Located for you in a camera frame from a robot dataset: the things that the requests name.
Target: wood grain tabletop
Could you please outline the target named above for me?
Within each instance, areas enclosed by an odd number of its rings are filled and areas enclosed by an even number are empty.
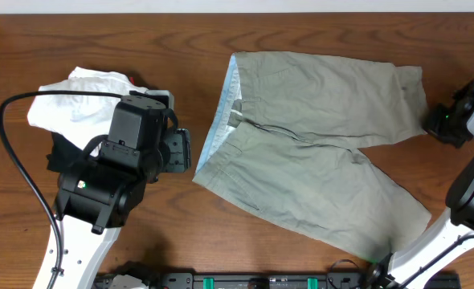
[[[161,174],[109,251],[101,271],[126,261],[158,270],[320,272],[351,258],[323,242],[274,226],[191,180],[215,114],[228,61],[237,51],[295,51],[423,68],[430,107],[450,104],[474,77],[474,14],[97,14],[0,15],[0,103],[67,78],[75,67],[118,71],[139,86],[176,97],[180,126],[192,137],[193,168]],[[6,129],[46,199],[57,174],[46,171],[51,134],[27,123],[32,99],[12,104]],[[417,136],[362,150],[432,213],[474,155]],[[50,232],[34,194],[0,141],[0,288],[31,287]],[[474,250],[450,264],[474,288]]]

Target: wooden table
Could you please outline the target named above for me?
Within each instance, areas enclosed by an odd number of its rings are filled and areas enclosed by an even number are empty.
[[[214,117],[228,60],[235,51],[297,51],[423,67],[430,106],[474,76],[474,14],[115,14],[0,15],[0,103],[67,78],[76,66],[131,75],[176,96],[192,135],[193,166]],[[31,100],[12,104],[7,133],[49,202],[57,174],[46,171],[50,133],[31,128]],[[433,214],[474,155],[430,136],[363,150]],[[191,182],[162,174],[146,188],[101,270],[128,260],[197,272],[324,272],[355,257],[237,209]],[[0,142],[0,288],[31,287],[49,224]],[[448,267],[474,288],[474,250]]]

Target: green tape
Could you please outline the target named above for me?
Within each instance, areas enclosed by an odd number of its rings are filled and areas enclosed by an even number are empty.
[[[203,280],[203,289],[214,289],[214,278],[205,278]]]
[[[307,283],[309,284],[309,289],[317,289],[317,278],[309,278]]]

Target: pants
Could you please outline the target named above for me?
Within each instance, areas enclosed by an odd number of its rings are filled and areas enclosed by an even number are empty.
[[[423,133],[419,67],[289,52],[234,61],[227,78],[238,87],[222,95],[225,117],[216,115],[194,182],[370,261],[421,235],[429,212],[358,150]]]

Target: white cloth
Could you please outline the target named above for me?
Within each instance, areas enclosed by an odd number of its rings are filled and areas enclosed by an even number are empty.
[[[67,80],[42,86],[39,90],[111,92],[126,96],[130,91],[144,93],[148,89],[134,86],[121,73],[77,67]],[[108,134],[119,101],[107,96],[36,96],[27,119],[31,126],[60,133],[79,149],[84,149],[94,136]]]

